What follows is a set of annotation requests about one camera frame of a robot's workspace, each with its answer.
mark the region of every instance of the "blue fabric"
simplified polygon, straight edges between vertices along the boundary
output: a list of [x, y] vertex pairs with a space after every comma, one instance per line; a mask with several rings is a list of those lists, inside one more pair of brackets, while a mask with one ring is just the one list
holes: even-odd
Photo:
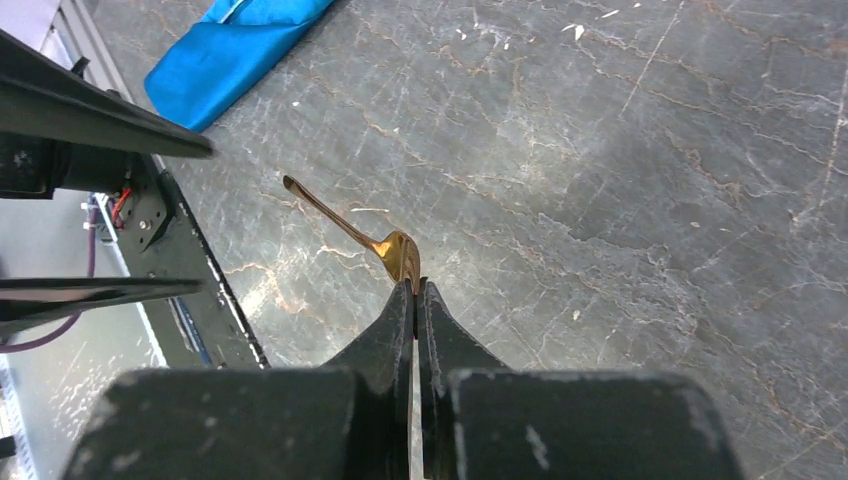
[[160, 115], [200, 132], [256, 84], [333, 0], [218, 0], [144, 79]]

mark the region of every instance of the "black bracket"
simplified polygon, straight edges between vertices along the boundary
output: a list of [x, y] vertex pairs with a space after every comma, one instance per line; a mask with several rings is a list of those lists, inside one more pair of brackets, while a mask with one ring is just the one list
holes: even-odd
[[129, 178], [133, 194], [121, 211], [124, 220], [121, 246], [144, 251], [165, 233], [174, 208], [165, 199], [159, 176], [150, 156], [134, 156]]

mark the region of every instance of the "red wire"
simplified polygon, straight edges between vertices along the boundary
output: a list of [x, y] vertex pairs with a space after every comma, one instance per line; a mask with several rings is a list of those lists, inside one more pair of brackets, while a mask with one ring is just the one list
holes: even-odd
[[131, 188], [125, 188], [124, 192], [121, 194], [121, 198], [118, 199], [118, 203], [116, 203], [115, 207], [112, 209], [112, 224], [115, 225], [116, 227], [120, 226], [120, 225], [118, 225], [118, 221], [119, 221], [118, 220], [118, 214], [121, 213], [121, 208], [124, 206], [124, 203], [126, 203], [127, 199], [130, 197], [131, 193], [132, 193]]

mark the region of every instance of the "black metal frame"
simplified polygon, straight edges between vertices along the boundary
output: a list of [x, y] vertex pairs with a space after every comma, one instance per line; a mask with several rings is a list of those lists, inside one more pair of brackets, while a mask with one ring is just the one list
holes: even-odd
[[131, 152], [204, 157], [208, 139], [104, 94], [0, 30], [0, 131]]
[[[201, 291], [182, 301], [212, 366], [267, 367], [262, 348], [176, 180], [167, 170], [159, 171], [149, 156], [142, 156], [136, 165], [139, 168], [133, 170], [129, 183], [138, 193], [122, 209], [125, 228], [118, 236], [130, 275], [201, 280]], [[186, 347], [179, 320], [167, 301], [147, 301], [144, 308], [169, 366], [204, 366], [199, 352]]]

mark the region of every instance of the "marble surface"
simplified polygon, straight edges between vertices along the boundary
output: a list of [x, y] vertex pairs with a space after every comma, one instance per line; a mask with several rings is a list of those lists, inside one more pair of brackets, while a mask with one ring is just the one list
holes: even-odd
[[[209, 0], [102, 0], [136, 100]], [[661, 368], [750, 478], [848, 476], [840, 0], [339, 0], [170, 166], [276, 365], [377, 316], [377, 260], [282, 187], [408, 232], [515, 368]]]

